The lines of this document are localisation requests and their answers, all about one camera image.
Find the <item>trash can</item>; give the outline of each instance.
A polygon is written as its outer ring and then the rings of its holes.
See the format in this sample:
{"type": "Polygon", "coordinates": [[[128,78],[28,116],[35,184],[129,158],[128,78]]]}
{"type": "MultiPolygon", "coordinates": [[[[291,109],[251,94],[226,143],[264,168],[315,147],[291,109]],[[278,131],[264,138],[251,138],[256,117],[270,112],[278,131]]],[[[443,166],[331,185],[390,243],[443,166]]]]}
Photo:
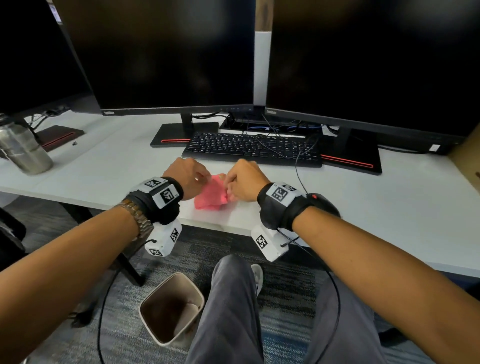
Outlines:
{"type": "Polygon", "coordinates": [[[189,347],[205,298],[183,273],[160,283],[140,304],[140,318],[160,346],[189,347]]]}

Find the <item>forearm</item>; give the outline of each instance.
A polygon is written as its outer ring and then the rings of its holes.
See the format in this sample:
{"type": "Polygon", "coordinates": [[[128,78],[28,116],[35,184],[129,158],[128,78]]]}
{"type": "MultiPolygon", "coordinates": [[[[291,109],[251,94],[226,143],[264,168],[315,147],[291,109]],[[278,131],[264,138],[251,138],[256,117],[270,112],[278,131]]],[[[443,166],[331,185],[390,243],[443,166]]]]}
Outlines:
{"type": "Polygon", "coordinates": [[[314,207],[294,220],[293,229],[366,304],[436,362],[478,362],[480,303],[440,273],[314,207]]]}
{"type": "Polygon", "coordinates": [[[115,207],[0,272],[2,363],[48,337],[137,234],[130,213],[115,207]]]}

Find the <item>white sneaker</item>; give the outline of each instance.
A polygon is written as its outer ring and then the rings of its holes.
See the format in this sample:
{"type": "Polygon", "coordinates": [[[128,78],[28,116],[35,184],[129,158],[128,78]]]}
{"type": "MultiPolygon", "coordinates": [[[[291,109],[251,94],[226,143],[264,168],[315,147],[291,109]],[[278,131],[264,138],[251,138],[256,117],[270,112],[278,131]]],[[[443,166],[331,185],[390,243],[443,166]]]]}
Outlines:
{"type": "Polygon", "coordinates": [[[257,297],[262,290],[262,286],[264,285],[264,271],[261,266],[258,264],[251,265],[253,270],[253,275],[255,276],[255,286],[257,288],[257,297]]]}

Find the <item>monitor stand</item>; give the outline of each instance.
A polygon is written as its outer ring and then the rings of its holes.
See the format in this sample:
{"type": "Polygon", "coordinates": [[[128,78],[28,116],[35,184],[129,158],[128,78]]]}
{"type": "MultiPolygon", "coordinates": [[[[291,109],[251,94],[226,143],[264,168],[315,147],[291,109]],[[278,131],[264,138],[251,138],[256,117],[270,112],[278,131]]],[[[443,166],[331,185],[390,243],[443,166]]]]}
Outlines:
{"type": "Polygon", "coordinates": [[[195,132],[217,133],[218,122],[192,122],[191,114],[180,114],[181,124],[163,124],[153,138],[150,146],[186,146],[195,132]]]}
{"type": "Polygon", "coordinates": [[[323,164],[382,174],[376,133],[340,127],[336,137],[324,135],[317,146],[323,164]]]}

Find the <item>black keyboard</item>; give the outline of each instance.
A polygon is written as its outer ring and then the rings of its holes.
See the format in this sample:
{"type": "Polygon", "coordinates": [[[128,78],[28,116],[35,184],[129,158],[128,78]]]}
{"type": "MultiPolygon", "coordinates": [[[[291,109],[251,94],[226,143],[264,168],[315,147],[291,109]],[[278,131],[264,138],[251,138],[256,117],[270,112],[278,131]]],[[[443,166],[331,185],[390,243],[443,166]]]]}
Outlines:
{"type": "Polygon", "coordinates": [[[227,162],[244,158],[259,164],[295,166],[298,154],[302,153],[297,166],[319,168],[322,160],[314,146],[315,142],[315,138],[305,141],[305,138],[279,136],[195,133],[182,157],[227,162]]]}

